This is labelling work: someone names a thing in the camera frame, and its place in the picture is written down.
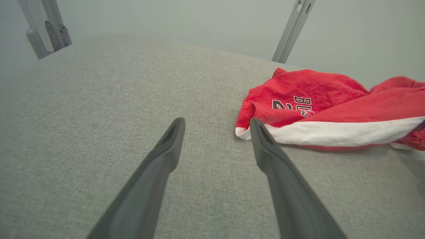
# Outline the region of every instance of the white stripe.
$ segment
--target white stripe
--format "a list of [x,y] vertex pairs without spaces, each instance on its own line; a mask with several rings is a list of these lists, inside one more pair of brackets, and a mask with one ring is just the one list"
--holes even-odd
[[[379,122],[295,122],[281,128],[265,125],[278,143],[294,145],[317,145],[329,147],[358,147],[372,144],[386,144],[406,136],[425,117],[395,119]],[[251,133],[236,128],[236,135],[244,140],[251,139]]]

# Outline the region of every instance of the red garment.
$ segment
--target red garment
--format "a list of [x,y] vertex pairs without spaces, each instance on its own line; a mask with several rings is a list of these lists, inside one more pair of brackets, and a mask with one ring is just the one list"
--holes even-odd
[[278,143],[349,150],[391,142],[425,150],[425,83],[393,77],[369,92],[341,74],[278,68],[249,91],[236,135],[250,140],[259,118]]

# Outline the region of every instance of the white wall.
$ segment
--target white wall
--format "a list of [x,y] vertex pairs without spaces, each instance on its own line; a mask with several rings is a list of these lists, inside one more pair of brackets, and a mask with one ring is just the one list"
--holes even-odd
[[38,60],[17,0],[0,0],[0,80],[14,77]]
[[287,64],[346,74],[370,88],[425,81],[425,0],[317,0]]
[[104,33],[271,60],[296,0],[57,0],[73,43]]

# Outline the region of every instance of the gray table surface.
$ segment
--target gray table surface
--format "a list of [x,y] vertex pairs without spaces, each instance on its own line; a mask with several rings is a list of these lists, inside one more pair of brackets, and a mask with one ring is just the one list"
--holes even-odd
[[[0,80],[0,238],[84,238],[176,117],[187,129],[156,237],[279,237],[252,143],[234,133],[277,67],[298,69],[106,35]],[[423,154],[283,150],[349,238],[425,238]]]

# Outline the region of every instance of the red fabric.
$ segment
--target red fabric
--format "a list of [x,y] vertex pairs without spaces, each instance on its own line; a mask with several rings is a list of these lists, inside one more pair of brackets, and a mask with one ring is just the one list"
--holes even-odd
[[[252,117],[280,128],[303,121],[381,122],[423,116],[425,83],[407,77],[390,78],[368,92],[345,75],[311,70],[286,72],[278,68],[273,78],[249,91],[236,127],[247,130]],[[425,127],[416,127],[399,142],[425,150]],[[371,146],[307,147],[348,150]]]

